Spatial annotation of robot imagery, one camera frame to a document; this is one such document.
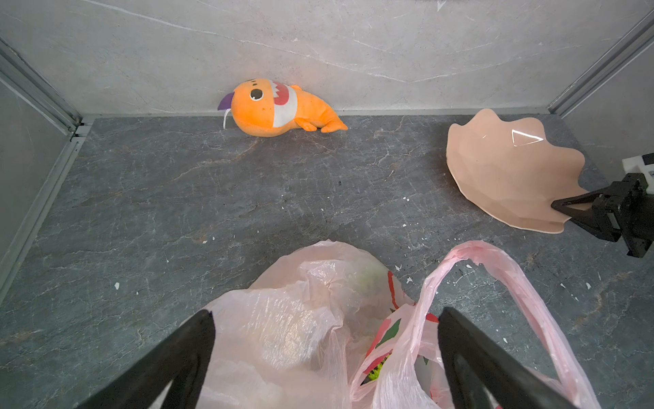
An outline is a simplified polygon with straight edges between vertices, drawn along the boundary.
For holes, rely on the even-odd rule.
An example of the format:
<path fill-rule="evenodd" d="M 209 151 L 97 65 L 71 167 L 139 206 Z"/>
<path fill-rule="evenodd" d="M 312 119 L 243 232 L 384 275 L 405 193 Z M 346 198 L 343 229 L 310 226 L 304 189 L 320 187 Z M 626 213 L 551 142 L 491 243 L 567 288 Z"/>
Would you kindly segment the pink plastic bag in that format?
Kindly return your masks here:
<path fill-rule="evenodd" d="M 519 264 L 483 241 L 454 247 L 409 298 L 373 255 L 322 241 L 281 257 L 249 288 L 207 305 L 216 341 L 201 408 L 450 408 L 430 311 L 461 261 L 482 265 L 516 301 L 554 363 L 548 387 L 599 407 L 571 346 Z"/>

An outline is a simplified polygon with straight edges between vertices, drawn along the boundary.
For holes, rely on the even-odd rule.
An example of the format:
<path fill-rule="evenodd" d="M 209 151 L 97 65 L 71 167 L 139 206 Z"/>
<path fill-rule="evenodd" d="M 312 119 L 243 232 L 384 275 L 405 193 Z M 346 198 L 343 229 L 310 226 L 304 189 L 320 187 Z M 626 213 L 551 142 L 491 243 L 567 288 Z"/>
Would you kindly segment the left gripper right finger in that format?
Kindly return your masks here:
<path fill-rule="evenodd" d="M 572 408 L 455 308 L 439 317 L 439 348 L 456 409 Z"/>

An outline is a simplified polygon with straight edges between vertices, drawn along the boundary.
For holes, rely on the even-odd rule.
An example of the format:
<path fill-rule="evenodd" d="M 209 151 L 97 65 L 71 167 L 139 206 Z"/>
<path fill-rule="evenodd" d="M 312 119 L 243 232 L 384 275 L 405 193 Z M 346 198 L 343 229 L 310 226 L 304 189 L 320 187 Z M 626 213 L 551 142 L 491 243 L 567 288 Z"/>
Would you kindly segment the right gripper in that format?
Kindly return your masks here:
<path fill-rule="evenodd" d="M 551 208 L 595 238 L 623 239 L 630 257 L 643 258 L 653 244 L 653 196 L 640 173 L 628 173 L 610 186 L 552 202 Z"/>

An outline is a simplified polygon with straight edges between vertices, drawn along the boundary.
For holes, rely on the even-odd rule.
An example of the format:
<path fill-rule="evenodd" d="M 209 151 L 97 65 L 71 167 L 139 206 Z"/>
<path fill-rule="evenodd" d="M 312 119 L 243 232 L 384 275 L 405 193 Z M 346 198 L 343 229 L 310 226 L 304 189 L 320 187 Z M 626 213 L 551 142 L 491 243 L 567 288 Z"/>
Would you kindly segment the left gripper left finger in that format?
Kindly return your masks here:
<path fill-rule="evenodd" d="M 163 393 L 163 408 L 194 408 L 216 340 L 213 315 L 202 309 L 80 408 L 148 408 Z"/>

